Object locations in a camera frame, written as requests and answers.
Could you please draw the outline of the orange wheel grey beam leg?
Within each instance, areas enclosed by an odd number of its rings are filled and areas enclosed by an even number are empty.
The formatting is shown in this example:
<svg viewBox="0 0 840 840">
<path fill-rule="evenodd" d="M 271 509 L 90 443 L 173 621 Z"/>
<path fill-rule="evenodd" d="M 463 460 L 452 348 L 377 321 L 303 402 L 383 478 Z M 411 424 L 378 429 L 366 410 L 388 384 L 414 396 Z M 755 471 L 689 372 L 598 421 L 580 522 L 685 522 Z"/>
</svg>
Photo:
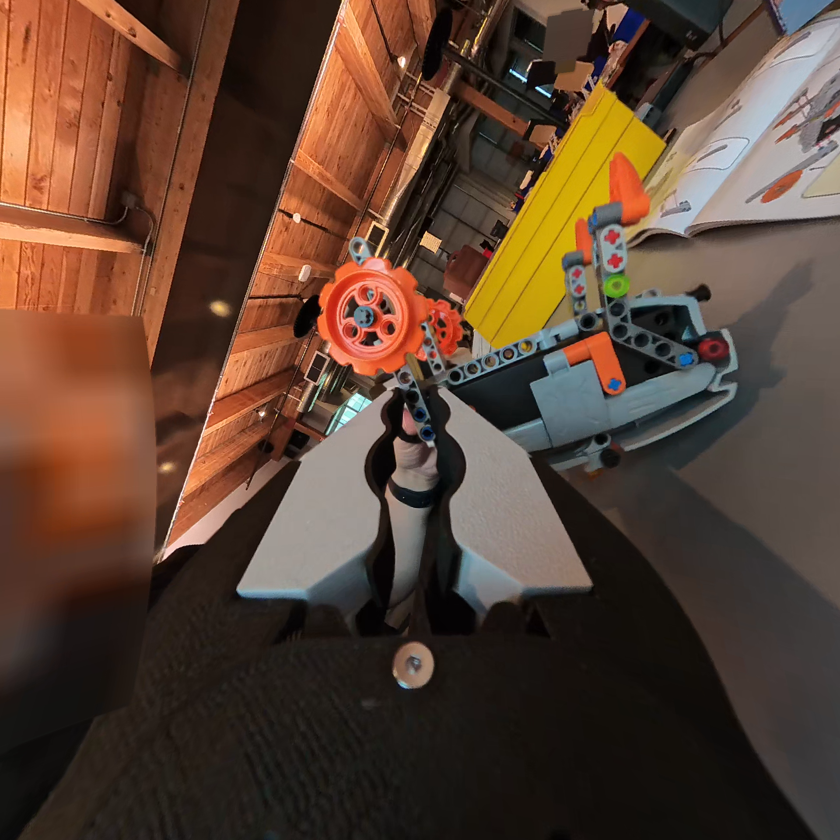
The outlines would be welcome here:
<svg viewBox="0 0 840 840">
<path fill-rule="evenodd" d="M 425 354 L 433 372 L 443 370 L 431 304 L 417 281 L 402 267 L 374 256 L 361 237 L 349 243 L 350 261 L 320 292 L 317 328 L 329 343 L 329 354 L 354 373 L 374 377 L 393 374 L 412 416 L 416 435 L 426 446 L 436 445 L 421 384 L 418 354 Z"/>
</svg>

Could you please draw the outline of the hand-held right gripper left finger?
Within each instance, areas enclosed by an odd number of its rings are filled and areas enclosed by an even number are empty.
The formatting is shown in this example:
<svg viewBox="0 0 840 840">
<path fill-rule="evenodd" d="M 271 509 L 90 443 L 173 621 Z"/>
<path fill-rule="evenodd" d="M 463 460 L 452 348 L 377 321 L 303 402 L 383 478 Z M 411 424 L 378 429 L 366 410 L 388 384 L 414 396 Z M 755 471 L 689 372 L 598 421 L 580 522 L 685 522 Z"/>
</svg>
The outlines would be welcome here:
<svg viewBox="0 0 840 840">
<path fill-rule="evenodd" d="M 245 599 L 304 601 L 353 615 L 386 607 L 394 572 L 385 503 L 394 391 L 306 454 L 237 585 Z"/>
</svg>

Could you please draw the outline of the white instruction booklet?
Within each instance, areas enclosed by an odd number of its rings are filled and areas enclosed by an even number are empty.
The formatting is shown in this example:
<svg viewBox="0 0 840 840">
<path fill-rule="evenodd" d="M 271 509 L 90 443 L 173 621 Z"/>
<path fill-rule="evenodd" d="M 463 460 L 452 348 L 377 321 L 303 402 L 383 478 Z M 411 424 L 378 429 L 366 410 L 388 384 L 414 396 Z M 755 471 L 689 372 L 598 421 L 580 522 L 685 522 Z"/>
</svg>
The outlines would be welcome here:
<svg viewBox="0 0 840 840">
<path fill-rule="evenodd" d="M 713 228 L 839 215 L 839 16 L 782 38 L 719 108 L 684 129 L 626 232 L 688 238 Z"/>
</svg>

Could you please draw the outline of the grey desk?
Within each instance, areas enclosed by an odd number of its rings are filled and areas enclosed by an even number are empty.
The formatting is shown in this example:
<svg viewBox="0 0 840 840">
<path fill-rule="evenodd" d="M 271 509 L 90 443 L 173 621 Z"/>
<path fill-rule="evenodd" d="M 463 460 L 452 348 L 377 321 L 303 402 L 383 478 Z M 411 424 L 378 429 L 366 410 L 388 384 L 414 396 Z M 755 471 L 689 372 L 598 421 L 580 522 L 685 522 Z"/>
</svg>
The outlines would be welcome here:
<svg viewBox="0 0 840 840">
<path fill-rule="evenodd" d="M 738 392 L 615 469 L 563 472 L 664 579 L 820 838 L 839 824 L 838 257 L 837 218 L 635 247 L 635 287 L 708 284 Z"/>
</svg>

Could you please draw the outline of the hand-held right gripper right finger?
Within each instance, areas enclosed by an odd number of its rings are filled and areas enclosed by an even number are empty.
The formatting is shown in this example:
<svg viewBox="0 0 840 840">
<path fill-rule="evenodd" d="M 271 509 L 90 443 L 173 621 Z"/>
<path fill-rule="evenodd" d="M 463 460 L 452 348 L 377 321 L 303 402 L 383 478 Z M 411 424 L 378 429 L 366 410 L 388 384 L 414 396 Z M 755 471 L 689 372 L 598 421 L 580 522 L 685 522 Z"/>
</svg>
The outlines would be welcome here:
<svg viewBox="0 0 840 840">
<path fill-rule="evenodd" d="M 530 456 L 452 392 L 431 388 L 438 498 L 420 592 L 428 616 L 587 593 L 588 574 Z"/>
</svg>

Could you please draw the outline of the person's left forearm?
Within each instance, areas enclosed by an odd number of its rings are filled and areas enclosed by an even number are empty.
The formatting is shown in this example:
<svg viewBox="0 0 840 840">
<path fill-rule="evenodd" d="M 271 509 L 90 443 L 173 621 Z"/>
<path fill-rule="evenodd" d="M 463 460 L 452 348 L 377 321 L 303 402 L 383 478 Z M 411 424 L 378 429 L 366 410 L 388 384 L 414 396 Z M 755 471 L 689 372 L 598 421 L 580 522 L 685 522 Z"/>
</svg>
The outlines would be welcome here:
<svg viewBox="0 0 840 840">
<path fill-rule="evenodd" d="M 406 630 L 421 570 L 427 524 L 432 508 L 416 508 L 385 495 L 395 549 L 394 575 L 385 625 L 393 631 Z"/>
</svg>

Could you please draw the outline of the black wristband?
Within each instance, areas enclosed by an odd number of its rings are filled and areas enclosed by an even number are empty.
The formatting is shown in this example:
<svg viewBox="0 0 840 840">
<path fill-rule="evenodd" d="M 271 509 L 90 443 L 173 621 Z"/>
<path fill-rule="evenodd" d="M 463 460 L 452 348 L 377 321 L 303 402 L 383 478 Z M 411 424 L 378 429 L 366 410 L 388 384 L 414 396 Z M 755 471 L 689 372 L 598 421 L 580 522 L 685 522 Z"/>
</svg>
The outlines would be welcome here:
<svg viewBox="0 0 840 840">
<path fill-rule="evenodd" d="M 416 510 L 433 508 L 440 498 L 440 489 L 437 486 L 426 490 L 413 490 L 399 486 L 393 477 L 388 479 L 386 486 L 394 500 L 407 508 Z"/>
</svg>

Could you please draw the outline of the person's left hand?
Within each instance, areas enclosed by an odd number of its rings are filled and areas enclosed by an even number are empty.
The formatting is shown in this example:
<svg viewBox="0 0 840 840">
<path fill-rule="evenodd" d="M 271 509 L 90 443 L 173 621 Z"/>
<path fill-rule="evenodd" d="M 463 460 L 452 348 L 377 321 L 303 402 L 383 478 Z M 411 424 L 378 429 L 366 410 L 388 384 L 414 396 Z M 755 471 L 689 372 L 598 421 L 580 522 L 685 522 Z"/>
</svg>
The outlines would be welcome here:
<svg viewBox="0 0 840 840">
<path fill-rule="evenodd" d="M 437 488 L 438 449 L 423 441 L 409 442 L 397 437 L 393 442 L 395 469 L 393 483 L 404 490 L 425 493 Z"/>
</svg>

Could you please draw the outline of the black monitor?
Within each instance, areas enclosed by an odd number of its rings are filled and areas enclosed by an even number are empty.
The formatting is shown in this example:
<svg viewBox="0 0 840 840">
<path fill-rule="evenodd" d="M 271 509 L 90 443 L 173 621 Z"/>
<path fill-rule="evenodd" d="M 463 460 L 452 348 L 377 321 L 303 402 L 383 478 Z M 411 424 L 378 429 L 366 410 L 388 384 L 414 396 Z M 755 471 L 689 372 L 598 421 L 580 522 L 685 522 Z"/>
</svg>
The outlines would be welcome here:
<svg viewBox="0 0 840 840">
<path fill-rule="evenodd" d="M 662 1 L 658 24 L 684 47 L 698 50 L 718 32 L 732 1 Z"/>
</svg>

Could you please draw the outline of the yellow plastic bin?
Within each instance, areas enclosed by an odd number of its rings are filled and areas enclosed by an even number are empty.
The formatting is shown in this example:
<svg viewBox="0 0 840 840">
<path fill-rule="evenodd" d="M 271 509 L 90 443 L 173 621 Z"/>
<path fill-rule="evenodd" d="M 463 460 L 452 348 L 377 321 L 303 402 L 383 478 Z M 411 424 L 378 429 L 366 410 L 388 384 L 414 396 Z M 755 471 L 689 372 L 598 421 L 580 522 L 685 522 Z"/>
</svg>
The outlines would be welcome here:
<svg viewBox="0 0 840 840">
<path fill-rule="evenodd" d="M 490 258 L 465 320 L 495 349 L 540 331 L 565 295 L 562 257 L 574 225 L 609 200 L 609 164 L 625 154 L 644 179 L 665 142 L 598 84 Z"/>
</svg>

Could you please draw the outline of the grey toy robot model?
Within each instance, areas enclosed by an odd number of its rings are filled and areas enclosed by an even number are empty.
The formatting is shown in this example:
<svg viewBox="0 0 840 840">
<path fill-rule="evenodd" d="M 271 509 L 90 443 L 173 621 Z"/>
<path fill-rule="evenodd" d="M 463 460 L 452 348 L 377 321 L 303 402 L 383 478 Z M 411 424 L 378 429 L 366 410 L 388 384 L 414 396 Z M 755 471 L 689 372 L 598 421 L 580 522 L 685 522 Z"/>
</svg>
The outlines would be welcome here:
<svg viewBox="0 0 840 840">
<path fill-rule="evenodd" d="M 732 336 L 709 330 L 707 285 L 634 295 L 626 230 L 650 199 L 622 152 L 609 164 L 609 202 L 575 224 L 563 256 L 573 317 L 457 364 L 431 381 L 557 470 L 594 474 L 729 404 L 739 367 Z"/>
</svg>

